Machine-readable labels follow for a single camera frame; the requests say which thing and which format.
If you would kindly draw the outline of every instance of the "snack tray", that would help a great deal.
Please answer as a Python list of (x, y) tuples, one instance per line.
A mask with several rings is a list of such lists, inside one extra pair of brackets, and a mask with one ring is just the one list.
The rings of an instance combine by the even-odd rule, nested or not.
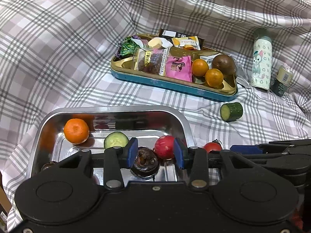
[[(155, 35), (139, 34), (142, 39), (150, 40)], [(211, 56), (222, 54), (220, 51), (204, 47), (202, 50), (185, 50), (177, 47), (171, 47), (170, 55), (174, 57), (191, 56), (191, 60), (199, 59), (200, 56)], [(157, 74), (145, 73), (134, 70), (135, 62), (133, 57), (119, 60), (116, 56), (111, 59), (111, 74), (120, 80), (140, 83), (148, 86), (170, 89), (186, 94), (191, 94), (203, 98), (209, 98), (217, 101), (228, 102), (237, 97), (238, 88), (235, 81), (235, 75), (224, 77), (223, 84), (219, 88), (211, 88), (204, 84), (197, 84)]]

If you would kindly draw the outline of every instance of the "blue gripper pad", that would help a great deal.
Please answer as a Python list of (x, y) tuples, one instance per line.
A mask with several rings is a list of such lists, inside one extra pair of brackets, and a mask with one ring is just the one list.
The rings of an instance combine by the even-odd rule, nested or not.
[(176, 138), (174, 139), (173, 148), (174, 148), (174, 155), (175, 155), (176, 163), (179, 168), (183, 168), (184, 167), (183, 152)]
[(138, 140), (137, 138), (135, 138), (128, 150), (128, 167), (129, 168), (131, 168), (134, 165), (137, 152), (138, 152)]
[(233, 145), (230, 150), (242, 154), (262, 154), (262, 150), (256, 145)]

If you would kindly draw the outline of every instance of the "small can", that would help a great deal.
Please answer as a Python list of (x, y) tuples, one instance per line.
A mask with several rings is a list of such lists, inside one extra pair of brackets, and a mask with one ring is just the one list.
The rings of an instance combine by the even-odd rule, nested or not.
[(277, 76), (274, 79), (274, 83), (270, 88), (271, 91), (277, 96), (282, 97), (288, 89), (288, 86), (293, 79), (293, 75), (293, 72), (289, 68), (282, 65), (279, 68)]

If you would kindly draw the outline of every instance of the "green candy wrapper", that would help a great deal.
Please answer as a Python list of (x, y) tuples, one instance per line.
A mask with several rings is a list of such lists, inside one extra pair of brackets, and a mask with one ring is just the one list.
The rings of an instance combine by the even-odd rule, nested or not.
[(120, 59), (131, 57), (134, 55), (136, 48), (139, 46), (131, 40), (131, 37), (126, 37), (122, 43), (119, 44), (119, 49), (116, 56)]

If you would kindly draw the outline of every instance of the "gray plaid fabric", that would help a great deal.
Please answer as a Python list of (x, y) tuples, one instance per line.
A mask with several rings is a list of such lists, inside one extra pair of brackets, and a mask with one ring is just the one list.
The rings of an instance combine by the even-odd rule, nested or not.
[[(233, 144), (310, 138), (311, 0), (0, 0), (0, 168), (13, 203), (23, 181), (37, 127), (53, 109), (79, 106), (167, 105), (190, 123), (198, 146), (217, 138)], [(239, 86), (237, 122), (219, 115), (222, 103), (123, 82), (110, 73), (117, 43), (159, 28), (205, 39), (231, 53), (250, 76), (252, 33), (265, 27), (273, 41), (273, 75), (294, 72), (283, 98)]]

